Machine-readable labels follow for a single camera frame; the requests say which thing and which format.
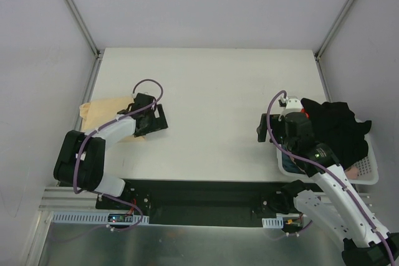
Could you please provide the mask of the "cream yellow t shirt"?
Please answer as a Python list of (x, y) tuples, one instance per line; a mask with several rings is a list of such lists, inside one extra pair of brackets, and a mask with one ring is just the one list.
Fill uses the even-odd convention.
[(131, 96), (104, 98), (84, 103), (80, 106), (79, 115), (82, 120), (80, 130), (90, 132), (100, 125), (114, 119), (117, 113), (128, 107), (134, 100)]

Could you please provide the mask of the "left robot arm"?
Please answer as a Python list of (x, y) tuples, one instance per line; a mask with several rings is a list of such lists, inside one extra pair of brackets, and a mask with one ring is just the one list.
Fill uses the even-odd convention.
[(114, 119), (88, 132), (69, 131), (54, 167), (54, 178), (76, 191), (110, 196), (117, 209), (132, 201), (132, 187), (126, 180), (105, 172), (106, 151), (126, 137), (142, 137), (168, 128), (163, 105), (153, 96), (138, 93)]

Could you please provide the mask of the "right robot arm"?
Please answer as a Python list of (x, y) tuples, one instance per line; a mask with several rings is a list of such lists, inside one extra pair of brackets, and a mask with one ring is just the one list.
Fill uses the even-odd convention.
[(269, 205), (309, 217), (337, 244), (345, 265), (394, 265), (398, 233), (390, 232), (372, 214), (332, 150), (314, 136), (305, 113), (264, 113), (256, 132), (258, 141), (270, 139), (281, 153), (292, 157), (332, 204), (326, 206), (305, 183), (296, 180), (283, 186)]

